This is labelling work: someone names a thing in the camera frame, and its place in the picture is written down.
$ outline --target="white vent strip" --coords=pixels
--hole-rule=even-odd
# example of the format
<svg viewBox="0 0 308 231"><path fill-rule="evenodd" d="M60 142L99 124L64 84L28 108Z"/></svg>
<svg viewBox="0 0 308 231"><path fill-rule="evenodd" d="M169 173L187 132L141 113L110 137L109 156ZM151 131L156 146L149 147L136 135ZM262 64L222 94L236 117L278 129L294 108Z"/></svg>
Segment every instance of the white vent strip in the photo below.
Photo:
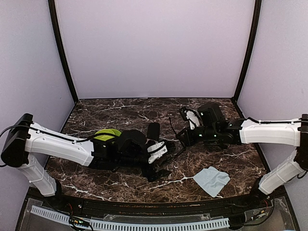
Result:
<svg viewBox="0 0 308 231"><path fill-rule="evenodd" d="M68 225L68 215L50 211L35 205L32 206L31 213L64 225ZM125 224L95 219L85 220L90 221L90 224L96 231L208 231L229 227L228 218L183 224Z"/></svg>

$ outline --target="black pole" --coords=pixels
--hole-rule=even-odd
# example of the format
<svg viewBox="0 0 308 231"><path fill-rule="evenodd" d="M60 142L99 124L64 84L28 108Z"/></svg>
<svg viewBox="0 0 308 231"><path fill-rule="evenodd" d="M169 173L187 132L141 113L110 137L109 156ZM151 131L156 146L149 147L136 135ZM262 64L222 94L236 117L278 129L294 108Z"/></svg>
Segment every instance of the black pole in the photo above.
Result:
<svg viewBox="0 0 308 231"><path fill-rule="evenodd" d="M53 27L53 33L54 37L56 39L57 47L58 47L58 52L60 56L60 60L62 63L62 68L65 74L65 78L69 87L69 90L71 92L72 98L75 103L78 102L78 96L76 93L76 89L73 83L73 79L71 76L71 73L68 68L67 60L66 60L66 55L64 52L64 47L62 43L62 38L61 38L61 33L60 33L60 28L59 28L59 22L58 22L58 17L57 17L57 11L56 11L56 5L54 0L48 0L49 4L49 11L50 11L50 17L51 17L51 23Z"/></svg>
<svg viewBox="0 0 308 231"><path fill-rule="evenodd" d="M245 54L241 74L240 74L240 77L239 77L239 81L237 83L236 90L235 90L234 97L233 97L236 102L239 100L239 97L240 97L240 94L241 94L241 91L242 91L242 88L243 88L243 85L244 85L244 81L245 81L245 77L246 77L246 74L247 74L252 50L253 50L253 47L254 47L256 34L257 34L257 27L258 27L258 23L259 23L260 11L261 11L261 3L262 3L262 0L256 0L255 1L254 15L253 15L253 18L252 18L246 54Z"/></svg>

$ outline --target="dark marble surface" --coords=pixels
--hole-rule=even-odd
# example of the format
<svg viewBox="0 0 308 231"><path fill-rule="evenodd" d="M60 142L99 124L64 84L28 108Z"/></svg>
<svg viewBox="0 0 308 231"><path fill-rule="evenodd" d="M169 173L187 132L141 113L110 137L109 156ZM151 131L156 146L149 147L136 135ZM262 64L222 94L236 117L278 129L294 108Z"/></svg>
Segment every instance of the dark marble surface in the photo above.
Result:
<svg viewBox="0 0 308 231"><path fill-rule="evenodd" d="M229 99L103 99L81 100L73 110L64 133L87 137L103 128L118 130L138 129L146 134L150 122L161 125L161 137L175 140L170 128L172 118L176 131L188 126L178 113L182 106L197 109L206 102L217 102L227 119L238 118ZM192 179L203 168L213 166L230 176L229 183L219 198L249 193L254 181L266 171L253 145L230 145L227 150L204 147L202 143L189 147L186 152L162 168L172 171L169 177L149 183L139 169L120 168L113 173L94 170L77 163L51 157L46 166L50 175L58 179L67 195L133 203L175 203L213 199Z"/></svg>

